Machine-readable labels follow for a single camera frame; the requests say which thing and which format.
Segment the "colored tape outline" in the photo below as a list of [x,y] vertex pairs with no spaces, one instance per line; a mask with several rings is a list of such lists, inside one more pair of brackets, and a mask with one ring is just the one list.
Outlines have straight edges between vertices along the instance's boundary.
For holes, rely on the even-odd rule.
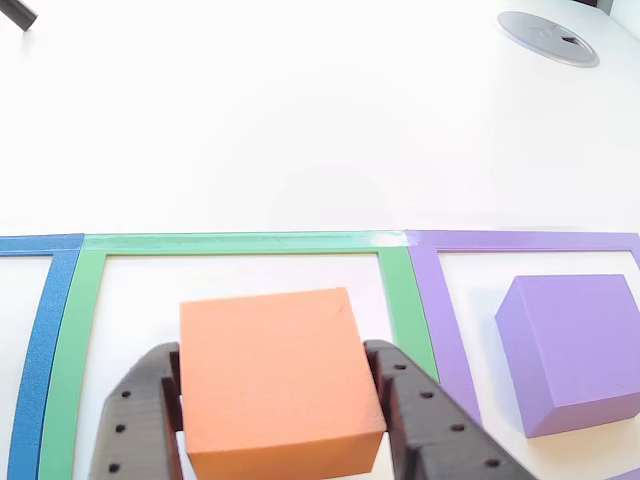
[[93,313],[107,256],[377,254],[396,343],[438,372],[403,232],[87,235],[60,328],[40,455],[40,480],[70,479]]
[[56,341],[84,235],[0,238],[0,257],[51,256],[33,322],[13,420],[8,480],[37,480]]

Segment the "black object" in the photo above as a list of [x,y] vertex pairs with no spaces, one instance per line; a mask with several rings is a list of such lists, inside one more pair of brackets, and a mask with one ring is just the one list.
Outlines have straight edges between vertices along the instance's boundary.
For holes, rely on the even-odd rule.
[[175,433],[182,429],[178,344],[165,343],[107,397],[89,478],[181,480]]
[[364,345],[396,480],[535,480],[402,350]]
[[[535,480],[402,350],[364,344],[396,480]],[[105,402],[91,480],[181,480],[178,344],[160,345]]]
[[0,0],[0,12],[4,13],[24,32],[36,21],[38,15],[20,0]]

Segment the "purple square frame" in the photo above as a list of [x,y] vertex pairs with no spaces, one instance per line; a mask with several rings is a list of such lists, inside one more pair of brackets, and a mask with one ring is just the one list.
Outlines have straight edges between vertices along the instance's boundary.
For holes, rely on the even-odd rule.
[[480,408],[438,254],[628,251],[640,267],[635,233],[409,230],[407,239],[440,383],[478,423]]

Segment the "purple cube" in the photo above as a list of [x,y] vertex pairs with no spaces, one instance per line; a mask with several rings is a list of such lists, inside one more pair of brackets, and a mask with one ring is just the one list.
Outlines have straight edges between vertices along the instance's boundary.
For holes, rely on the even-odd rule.
[[623,275],[516,277],[496,321],[526,437],[640,412],[640,312]]

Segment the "foam block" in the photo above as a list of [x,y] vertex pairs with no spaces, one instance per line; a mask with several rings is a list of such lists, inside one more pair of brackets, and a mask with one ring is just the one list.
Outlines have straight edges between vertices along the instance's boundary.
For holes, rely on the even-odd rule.
[[516,277],[496,321],[527,437],[640,412],[640,313],[624,276]]
[[346,290],[189,302],[181,321],[200,480],[371,471],[386,425]]

